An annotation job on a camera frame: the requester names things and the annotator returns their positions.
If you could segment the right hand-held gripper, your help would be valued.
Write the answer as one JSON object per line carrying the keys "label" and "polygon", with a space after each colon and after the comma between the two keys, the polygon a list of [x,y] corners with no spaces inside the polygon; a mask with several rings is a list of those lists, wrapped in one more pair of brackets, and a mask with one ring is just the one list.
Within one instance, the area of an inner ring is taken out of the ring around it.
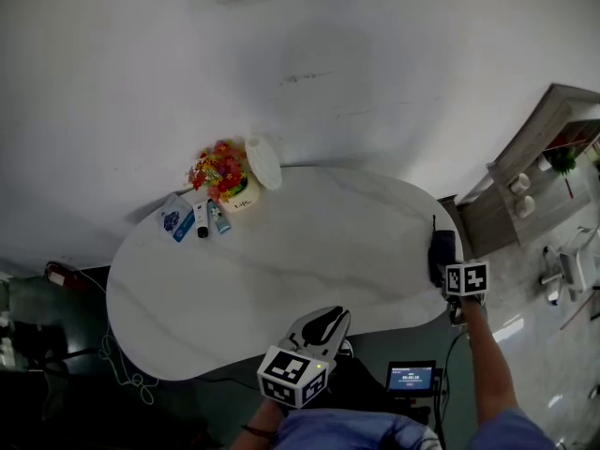
{"label": "right hand-held gripper", "polygon": [[453,326],[466,324],[463,299],[476,301],[481,307],[489,291],[489,267],[487,262],[467,262],[446,265],[442,273],[442,297],[449,310]]}

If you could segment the red fire extinguisher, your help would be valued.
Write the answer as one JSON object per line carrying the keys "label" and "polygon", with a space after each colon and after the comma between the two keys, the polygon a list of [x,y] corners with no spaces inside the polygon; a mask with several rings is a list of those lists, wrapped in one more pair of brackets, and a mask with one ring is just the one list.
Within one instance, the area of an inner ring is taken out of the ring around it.
{"label": "red fire extinguisher", "polygon": [[87,289],[87,283],[83,275],[59,262],[48,262],[44,270],[44,277],[51,283],[83,292]]}

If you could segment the person's black trousers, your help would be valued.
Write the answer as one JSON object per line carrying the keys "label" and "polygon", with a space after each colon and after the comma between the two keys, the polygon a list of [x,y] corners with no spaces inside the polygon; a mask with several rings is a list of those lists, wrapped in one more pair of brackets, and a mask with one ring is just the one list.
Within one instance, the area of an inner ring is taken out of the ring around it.
{"label": "person's black trousers", "polygon": [[357,358],[342,355],[336,358],[337,366],[329,379],[318,407],[360,412],[386,412],[388,395]]}

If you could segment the person's right forearm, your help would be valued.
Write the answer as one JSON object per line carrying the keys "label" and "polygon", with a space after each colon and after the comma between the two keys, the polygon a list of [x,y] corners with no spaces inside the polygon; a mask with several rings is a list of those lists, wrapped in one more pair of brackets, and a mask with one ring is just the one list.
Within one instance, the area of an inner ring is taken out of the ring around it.
{"label": "person's right forearm", "polygon": [[500,413],[515,409],[518,401],[509,366],[479,301],[462,298],[460,306],[471,342],[478,424],[483,425]]}

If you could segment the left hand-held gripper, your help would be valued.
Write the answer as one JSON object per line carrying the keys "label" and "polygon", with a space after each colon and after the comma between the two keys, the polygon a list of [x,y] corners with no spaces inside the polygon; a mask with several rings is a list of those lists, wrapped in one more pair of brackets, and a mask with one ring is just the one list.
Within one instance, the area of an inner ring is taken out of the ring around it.
{"label": "left hand-held gripper", "polygon": [[257,370],[262,395],[299,410],[327,386],[351,324],[344,307],[324,307],[295,320]]}

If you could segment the light blue floral tube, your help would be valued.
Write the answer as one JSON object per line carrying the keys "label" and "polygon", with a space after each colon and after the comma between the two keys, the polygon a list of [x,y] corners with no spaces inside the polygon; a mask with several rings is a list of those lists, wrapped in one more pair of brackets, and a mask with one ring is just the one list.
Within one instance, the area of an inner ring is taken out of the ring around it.
{"label": "light blue floral tube", "polygon": [[211,218],[217,232],[224,234],[231,228],[229,220],[222,212],[220,206],[213,200],[207,202],[208,216]]}

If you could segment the person's blue shirt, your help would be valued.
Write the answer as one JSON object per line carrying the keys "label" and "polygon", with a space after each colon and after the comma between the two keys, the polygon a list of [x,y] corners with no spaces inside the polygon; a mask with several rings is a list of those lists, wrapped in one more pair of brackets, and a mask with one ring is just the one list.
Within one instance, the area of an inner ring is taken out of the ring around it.
{"label": "person's blue shirt", "polygon": [[[471,437],[467,450],[556,450],[522,411],[503,411]],[[291,412],[273,450],[443,450],[429,427],[405,415],[317,409]]]}

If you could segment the white tube with black cap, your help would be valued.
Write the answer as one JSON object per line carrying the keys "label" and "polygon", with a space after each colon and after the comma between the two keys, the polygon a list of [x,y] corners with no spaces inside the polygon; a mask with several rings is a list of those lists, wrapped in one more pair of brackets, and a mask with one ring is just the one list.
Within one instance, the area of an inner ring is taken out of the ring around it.
{"label": "white tube with black cap", "polygon": [[207,200],[195,202],[192,205],[196,234],[201,239],[204,239],[209,235],[209,221],[208,221],[207,205],[208,205]]}

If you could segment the black wristband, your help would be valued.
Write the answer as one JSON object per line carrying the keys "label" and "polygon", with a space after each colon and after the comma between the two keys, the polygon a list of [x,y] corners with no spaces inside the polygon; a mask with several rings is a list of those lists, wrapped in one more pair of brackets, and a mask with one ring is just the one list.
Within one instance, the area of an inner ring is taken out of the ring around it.
{"label": "black wristband", "polygon": [[250,433],[256,437],[264,438],[267,440],[273,440],[278,435],[278,433],[276,431],[267,431],[267,430],[251,427],[249,425],[242,425],[241,429],[243,429],[245,432]]}

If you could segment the white oval marble table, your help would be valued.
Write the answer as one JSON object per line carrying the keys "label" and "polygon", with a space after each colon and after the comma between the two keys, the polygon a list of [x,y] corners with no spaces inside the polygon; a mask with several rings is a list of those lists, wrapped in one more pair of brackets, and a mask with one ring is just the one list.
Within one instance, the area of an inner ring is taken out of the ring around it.
{"label": "white oval marble table", "polygon": [[265,353],[309,312],[342,306],[352,334],[422,325],[445,303],[428,277],[434,230],[454,230],[423,189],[339,168],[289,167],[230,229],[175,240],[157,215],[118,249],[112,332],[145,373],[183,381]]}

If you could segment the green potted plant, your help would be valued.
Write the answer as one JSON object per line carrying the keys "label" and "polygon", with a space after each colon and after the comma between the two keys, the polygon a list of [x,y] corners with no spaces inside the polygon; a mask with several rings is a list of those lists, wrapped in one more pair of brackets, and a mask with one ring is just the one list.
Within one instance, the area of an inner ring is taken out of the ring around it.
{"label": "green potted plant", "polygon": [[546,150],[536,160],[540,171],[552,169],[555,173],[566,176],[576,166],[576,152],[573,147],[559,147]]}

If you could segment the person's left forearm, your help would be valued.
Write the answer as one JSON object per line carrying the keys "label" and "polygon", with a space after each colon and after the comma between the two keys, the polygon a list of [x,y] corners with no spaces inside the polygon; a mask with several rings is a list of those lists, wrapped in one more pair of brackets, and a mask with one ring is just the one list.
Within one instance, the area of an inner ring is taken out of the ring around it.
{"label": "person's left forearm", "polygon": [[[279,426],[289,412],[287,408],[280,406],[274,400],[265,398],[246,425],[278,432]],[[256,437],[242,429],[230,446],[230,450],[273,450],[276,439],[277,437],[273,440]]]}

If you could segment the small black monitor screen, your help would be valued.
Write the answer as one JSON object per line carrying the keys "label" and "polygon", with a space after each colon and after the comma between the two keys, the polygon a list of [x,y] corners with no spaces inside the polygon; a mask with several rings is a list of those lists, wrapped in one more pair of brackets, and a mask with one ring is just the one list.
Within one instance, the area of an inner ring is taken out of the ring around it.
{"label": "small black monitor screen", "polygon": [[386,390],[401,398],[432,397],[436,362],[392,361],[388,364]]}

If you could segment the colourful flowers in white pot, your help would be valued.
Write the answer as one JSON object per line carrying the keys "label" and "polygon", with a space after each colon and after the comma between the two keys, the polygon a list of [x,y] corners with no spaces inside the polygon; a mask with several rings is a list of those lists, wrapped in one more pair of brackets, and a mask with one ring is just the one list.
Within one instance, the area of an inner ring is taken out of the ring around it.
{"label": "colourful flowers in white pot", "polygon": [[249,208],[261,196],[243,140],[219,140],[205,147],[187,171],[187,184],[194,190],[204,188],[228,213]]}

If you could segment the blue face mask packet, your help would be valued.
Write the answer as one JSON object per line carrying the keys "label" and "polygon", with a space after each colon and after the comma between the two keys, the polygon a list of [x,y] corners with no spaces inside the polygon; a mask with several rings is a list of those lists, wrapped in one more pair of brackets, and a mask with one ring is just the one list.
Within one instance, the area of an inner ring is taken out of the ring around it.
{"label": "blue face mask packet", "polygon": [[158,209],[157,221],[164,232],[175,242],[181,243],[194,226],[193,208],[183,197],[173,193]]}

